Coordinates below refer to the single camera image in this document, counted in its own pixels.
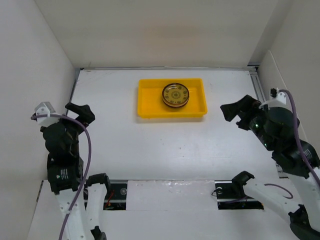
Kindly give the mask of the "yellow patterned plate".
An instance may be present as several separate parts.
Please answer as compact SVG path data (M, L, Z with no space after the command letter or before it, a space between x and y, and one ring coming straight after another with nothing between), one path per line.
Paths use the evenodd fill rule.
M182 108L190 98L189 89L181 83L166 85L161 93L162 101L171 108Z

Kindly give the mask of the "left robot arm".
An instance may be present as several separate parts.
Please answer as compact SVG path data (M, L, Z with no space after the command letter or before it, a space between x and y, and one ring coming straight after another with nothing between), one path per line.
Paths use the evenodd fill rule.
M65 108L76 118L57 114L48 102L41 102L32 119L40 131L48 151L47 179L59 203L63 223L60 240L105 240L100 227L104 200L111 194L106 173L88 176L92 157L91 139L87 138L88 160L80 157L79 136L89 136L87 127L96 119L89 105L67 103Z

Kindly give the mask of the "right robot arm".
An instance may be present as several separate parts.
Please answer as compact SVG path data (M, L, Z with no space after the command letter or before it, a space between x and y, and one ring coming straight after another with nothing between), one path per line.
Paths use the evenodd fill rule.
M230 190L236 196L231 205L254 199L280 216L299 240L320 238L320 158L315 148L299 138L299 119L291 109L270 106L246 95L237 102L220 106L224 119L239 117L238 128L251 131L294 186L292 192L274 183L263 183L242 171L232 178Z

